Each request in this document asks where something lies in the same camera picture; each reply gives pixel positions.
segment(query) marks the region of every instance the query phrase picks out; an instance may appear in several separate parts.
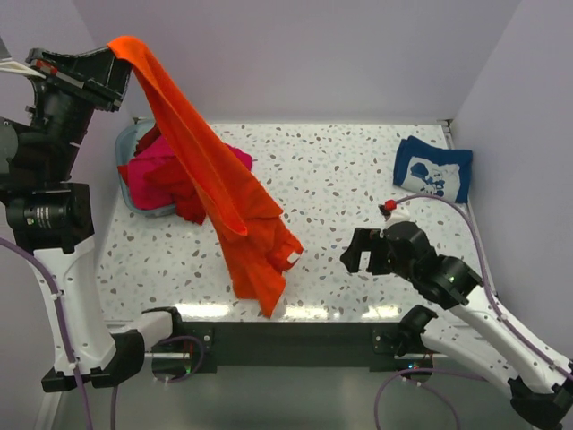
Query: cable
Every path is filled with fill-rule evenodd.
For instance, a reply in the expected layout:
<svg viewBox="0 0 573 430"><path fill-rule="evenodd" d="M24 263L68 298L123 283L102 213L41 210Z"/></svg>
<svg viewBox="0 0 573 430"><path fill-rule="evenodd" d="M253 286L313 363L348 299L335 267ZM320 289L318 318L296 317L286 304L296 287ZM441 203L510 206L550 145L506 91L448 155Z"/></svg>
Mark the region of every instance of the cable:
<svg viewBox="0 0 573 430"><path fill-rule="evenodd" d="M376 424L377 430L382 430L382 427L380 425L380 418L379 418L379 414L378 414L378 404L380 403L380 397L382 395L382 392L389 386L389 384L392 381L394 381L399 376L404 376L406 374L420 374L420 373L447 374L450 376L457 376L460 378L470 379L472 381L481 381L481 382L485 381L481 376L478 376L476 374L470 374L468 372L459 372L456 370L447 370L447 369L420 368L420 369L405 369L405 370L401 370L399 372L396 372L390 378L388 378L386 381L384 381L384 383L380 386L380 388L376 392L376 398L374 399L374 423ZM448 406L449 410L451 410L451 412L452 412L452 415L456 419L456 429L460 430L461 429L461 421L459 419L458 413L454 409L454 405L443 394L441 394L436 389L434 389L432 387L428 387L424 384L421 384L420 386L422 388L426 389L427 391L430 391L433 394L435 394L436 396L438 396Z"/></svg>
<svg viewBox="0 0 573 430"><path fill-rule="evenodd" d="M8 240L0 237L0 246L9 249L13 253L18 254L20 257L24 258L27 262L29 262L34 268L40 273L44 281L47 283L47 286L50 289L54 299L54 308L56 309L56 317L57 317L57 325L60 329L60 333L62 335L62 343L64 346L65 356L68 359L68 363L70 366L73 367L73 377L75 379L76 385L78 386L78 390L80 391L83 411L86 417L86 429L93 430L93 422L91 420L91 412L90 412L90 402L88 400L88 393L86 392L86 387L83 385L83 379L81 378L80 368L77 366L77 362L75 356L73 355L72 349L72 342L70 341L70 333L68 332L67 325L65 323L65 316L64 316L64 307L62 306L62 302L60 301L61 293L58 289L56 282L52 278L51 273L46 268L44 264L36 257L31 254L28 254L19 246L9 242Z"/></svg>
<svg viewBox="0 0 573 430"><path fill-rule="evenodd" d="M180 382L184 381L185 379L190 378L193 374L197 373L197 371L199 370L199 368L203 364L203 360L205 358L205 347L203 346L201 341L199 339L195 338L194 336L175 336L174 338L163 339L162 341L158 342L157 345L168 345L170 343L179 342L181 340L190 340L191 342L193 342L195 345L197 345L199 347L199 351L200 351L199 361L197 362L197 365L195 365L192 368L190 373L185 374L183 376L180 376L178 378L172 378L172 379L168 380L167 383L180 383ZM114 387L114 389L111 392L111 406L110 406L110 413L109 413L109 420L110 420L109 428L110 428L110 430L115 430L115 427L116 427L117 393L118 392L119 392L119 386Z"/></svg>
<svg viewBox="0 0 573 430"><path fill-rule="evenodd" d="M117 393L119 392L119 385L116 385L111 391L111 407L109 409L109 430L115 430L115 423L117 421Z"/></svg>
<svg viewBox="0 0 573 430"><path fill-rule="evenodd" d="M158 345L168 345L170 343L180 342L182 340L190 340L199 347L199 352L200 352L199 361L197 362L197 365L195 365L191 369L191 372L189 372L188 374L184 374L183 376L179 376L177 378L171 378L170 380L167 381L167 383L180 383L190 378L193 374L197 373L197 371L203 364L203 360L205 358L205 347L203 346L202 342L194 336L175 336L174 338L163 339L162 341L158 342Z"/></svg>
<svg viewBox="0 0 573 430"><path fill-rule="evenodd" d="M455 205L452 202L448 202L447 200L445 200L442 197L439 197L437 195L431 195L431 194L408 195L407 197L396 200L396 204L401 204L401 203L407 202L409 200L420 199L420 198L433 199L433 200L438 200L440 202L444 202L449 207L456 210L457 213L459 213L459 215L464 219L467 226L469 227L469 231L470 231L472 238L474 240L475 250L477 252L477 259L478 259L479 264L480 264L480 271L482 272L483 290L485 291L485 296L487 297L487 301L489 302L489 304L492 307L495 314L498 316L498 319L508 328L509 331L511 331L511 333L516 338L521 340L521 342L524 345L526 345L531 351L533 351L537 356L539 356L551 368L554 368L560 374L565 376L567 379L569 379L570 381L573 381L573 375L569 371L563 369L562 367L560 367L560 365L556 365L555 363L553 363L553 360L548 355L546 355L536 345L534 345L533 342L531 342L528 338L526 338L523 334L521 334L521 332L510 321L508 321L507 318L504 318L504 314L501 311L501 309L498 307L498 303L496 302L496 299L493 295L492 285L490 283L489 275L487 272L487 267L485 264L485 257L483 255L483 249L480 246L479 238L477 236L477 232L475 231L475 228L474 228L474 225L473 225L471 219L461 209L459 209L459 207L457 205Z"/></svg>

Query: red tip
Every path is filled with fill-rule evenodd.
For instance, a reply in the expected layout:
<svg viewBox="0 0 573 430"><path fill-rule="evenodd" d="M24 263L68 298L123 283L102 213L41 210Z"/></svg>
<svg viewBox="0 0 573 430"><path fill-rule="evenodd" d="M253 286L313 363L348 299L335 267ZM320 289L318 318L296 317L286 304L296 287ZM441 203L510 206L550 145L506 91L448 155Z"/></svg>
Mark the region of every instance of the red tip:
<svg viewBox="0 0 573 430"><path fill-rule="evenodd" d="M384 209L386 209L387 211L393 211L396 208L397 208L397 205L396 205L396 201L394 201L394 200L387 200L384 203Z"/></svg>

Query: gray basket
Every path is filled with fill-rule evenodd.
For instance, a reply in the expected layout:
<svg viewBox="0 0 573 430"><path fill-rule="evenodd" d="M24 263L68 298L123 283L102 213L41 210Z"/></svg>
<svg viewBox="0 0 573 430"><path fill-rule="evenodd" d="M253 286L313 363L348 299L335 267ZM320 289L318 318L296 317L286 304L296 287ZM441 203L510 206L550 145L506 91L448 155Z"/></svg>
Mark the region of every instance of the gray basket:
<svg viewBox="0 0 573 430"><path fill-rule="evenodd" d="M155 121L152 119L140 121L137 124L130 125L123 130L119 136L117 136L117 139L115 140L115 160L117 162L117 166L123 166L133 158L138 139L143 137L143 135L148 132L154 124ZM121 175L119 175L119 185L122 189L122 196L124 197L125 205L130 209L130 211L150 218L164 217L175 213L174 204L150 210L137 209L133 205L132 197L129 194L129 188L125 184Z"/></svg>

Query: tabletop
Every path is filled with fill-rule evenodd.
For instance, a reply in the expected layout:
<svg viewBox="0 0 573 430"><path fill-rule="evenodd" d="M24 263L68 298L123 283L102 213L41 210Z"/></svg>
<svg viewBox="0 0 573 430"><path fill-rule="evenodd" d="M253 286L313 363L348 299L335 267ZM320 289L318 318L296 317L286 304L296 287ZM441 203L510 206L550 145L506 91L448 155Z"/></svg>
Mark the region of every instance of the tabletop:
<svg viewBox="0 0 573 430"><path fill-rule="evenodd" d="M222 140L254 157L253 174L284 209L304 245L285 273L275 322L396 322L425 300L394 276L348 274L339 261L356 227L383 227L378 203L409 192L392 184L400 141L413 135L440 148L439 125L214 124ZM412 220L440 254L479 271L464 221L447 205L409 202ZM217 235L176 215L145 218L118 195L98 263L97 283L108 322L176 305L185 321L266 322L256 300L235 297Z"/></svg>

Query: black metal bar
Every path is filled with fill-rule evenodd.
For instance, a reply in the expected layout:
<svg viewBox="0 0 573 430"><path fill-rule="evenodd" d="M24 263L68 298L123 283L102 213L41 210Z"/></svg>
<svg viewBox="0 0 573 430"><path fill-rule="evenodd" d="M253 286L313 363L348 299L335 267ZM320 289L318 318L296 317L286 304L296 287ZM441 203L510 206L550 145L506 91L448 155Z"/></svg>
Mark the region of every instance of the black metal bar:
<svg viewBox="0 0 573 430"><path fill-rule="evenodd" d="M178 334L205 340L202 372L218 366L397 368L394 322L183 322ZM183 345L154 348L181 352ZM409 352L423 353L423 350Z"/></svg>

